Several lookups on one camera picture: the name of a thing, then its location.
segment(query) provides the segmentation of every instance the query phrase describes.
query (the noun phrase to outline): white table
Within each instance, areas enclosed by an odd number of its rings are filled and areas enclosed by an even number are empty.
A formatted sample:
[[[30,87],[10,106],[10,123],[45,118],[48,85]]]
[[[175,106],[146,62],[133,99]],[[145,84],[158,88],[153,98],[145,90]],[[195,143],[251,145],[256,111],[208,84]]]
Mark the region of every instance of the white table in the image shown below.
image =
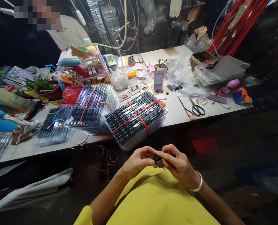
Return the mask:
[[[145,63],[148,65],[149,62],[151,62],[151,61],[153,61],[154,64],[157,64],[157,60],[159,58],[178,59],[179,57],[181,57],[183,55],[183,53],[189,54],[189,55],[192,54],[192,52],[186,46],[178,46],[175,48],[170,48],[170,49],[165,49],[165,50],[160,49],[160,50],[156,50],[156,51],[152,51],[152,52],[142,53],[141,56],[144,59]],[[145,67],[143,67],[139,63],[137,63],[132,68],[140,69],[140,68],[145,68]],[[153,84],[152,79],[149,79],[145,82],[148,84],[148,86],[150,86],[150,84]],[[156,96],[158,99],[167,98],[167,100],[165,100],[165,102],[166,102],[167,107],[169,108],[169,113],[168,113],[167,118],[164,121],[164,124],[163,124],[164,127],[179,124],[179,123],[185,123],[185,122],[189,121],[189,118],[188,118],[187,114],[185,113],[177,95],[180,96],[184,106],[188,110],[191,111],[192,104],[191,104],[189,98],[187,96],[185,96],[184,94],[181,95],[178,92],[170,92],[169,95],[166,95],[165,93],[161,93]],[[201,105],[205,110],[204,116],[200,116],[200,117],[191,116],[191,120],[203,119],[206,117],[222,115],[225,113],[235,112],[235,111],[239,111],[239,110],[243,110],[243,109],[252,107],[252,105],[249,105],[246,107],[239,106],[234,103],[232,97],[227,97],[227,104],[230,106],[229,109],[226,109],[217,103],[212,105],[212,102],[213,101],[208,100],[208,103],[205,106]],[[46,117],[47,117],[47,110],[45,109],[44,111],[39,112],[34,117],[34,119],[38,119],[39,122],[43,122]],[[71,134],[70,140],[65,143],[58,144],[58,145],[52,145],[52,146],[47,146],[47,147],[41,148],[41,147],[33,145],[33,138],[31,138],[23,143],[20,143],[19,145],[9,145],[6,149],[3,157],[0,159],[0,163],[14,160],[14,159],[39,155],[39,154],[43,154],[43,153],[47,153],[47,152],[58,151],[58,150],[66,149],[66,148],[70,148],[70,147],[75,147],[75,146],[78,146],[78,144],[82,143],[86,139],[87,139],[86,143],[88,143],[88,144],[92,143],[92,145],[94,145],[93,143],[95,143],[95,142],[109,139],[108,136],[88,136],[86,133],[84,133],[80,130],[78,130],[78,131],[72,130],[71,132],[72,132],[72,134]]]

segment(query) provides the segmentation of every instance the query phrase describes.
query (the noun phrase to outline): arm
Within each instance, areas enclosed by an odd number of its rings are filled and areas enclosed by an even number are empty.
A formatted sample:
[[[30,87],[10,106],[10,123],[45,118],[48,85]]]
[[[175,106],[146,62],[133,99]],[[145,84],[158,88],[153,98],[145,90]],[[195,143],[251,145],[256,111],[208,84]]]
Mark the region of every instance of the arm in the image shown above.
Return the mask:
[[[163,151],[156,154],[167,161],[167,169],[188,189],[199,187],[201,178],[191,166],[187,156],[181,153],[173,144],[163,147]],[[204,182],[197,192],[209,213],[222,225],[243,225],[243,221],[223,202],[221,198]]]
[[[205,208],[220,224],[244,224],[231,208],[204,182],[203,187],[197,192]]]
[[[94,225],[105,224],[113,214],[114,206],[126,184],[136,177],[146,166],[156,168],[153,157],[155,149],[146,146],[139,148],[118,170],[111,182],[90,204]]]

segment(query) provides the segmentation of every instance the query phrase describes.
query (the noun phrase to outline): masking tape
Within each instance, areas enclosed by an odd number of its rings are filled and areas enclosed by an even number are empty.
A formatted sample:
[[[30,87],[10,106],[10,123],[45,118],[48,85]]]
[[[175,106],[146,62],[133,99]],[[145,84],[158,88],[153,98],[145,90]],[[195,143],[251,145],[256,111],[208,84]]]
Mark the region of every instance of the masking tape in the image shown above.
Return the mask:
[[[71,44],[71,51],[74,55],[77,55],[81,58],[89,58],[90,52],[83,45],[72,43]]]

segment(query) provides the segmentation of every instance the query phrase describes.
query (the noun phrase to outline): silver bangle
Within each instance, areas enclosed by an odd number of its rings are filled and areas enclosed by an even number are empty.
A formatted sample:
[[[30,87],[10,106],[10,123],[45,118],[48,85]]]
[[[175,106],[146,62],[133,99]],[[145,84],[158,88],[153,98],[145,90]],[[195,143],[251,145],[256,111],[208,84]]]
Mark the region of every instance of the silver bangle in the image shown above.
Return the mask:
[[[202,186],[204,185],[204,180],[202,178],[202,175],[200,174],[200,172],[198,172],[198,171],[196,171],[196,172],[200,175],[201,180],[200,180],[200,184],[199,184],[198,188],[196,188],[194,190],[191,190],[191,189],[187,188],[189,191],[192,191],[192,192],[198,192],[202,188]]]

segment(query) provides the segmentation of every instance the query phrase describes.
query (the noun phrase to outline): potted plant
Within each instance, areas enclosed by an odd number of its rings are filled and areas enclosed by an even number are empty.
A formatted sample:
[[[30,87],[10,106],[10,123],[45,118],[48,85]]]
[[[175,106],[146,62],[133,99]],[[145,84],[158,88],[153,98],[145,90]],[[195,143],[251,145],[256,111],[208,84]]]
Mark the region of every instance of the potted plant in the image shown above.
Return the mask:
[[[25,78],[27,91],[34,90],[37,95],[47,97],[52,101],[63,99],[62,90],[58,81],[49,80],[48,76],[44,78],[34,76],[33,80]]]

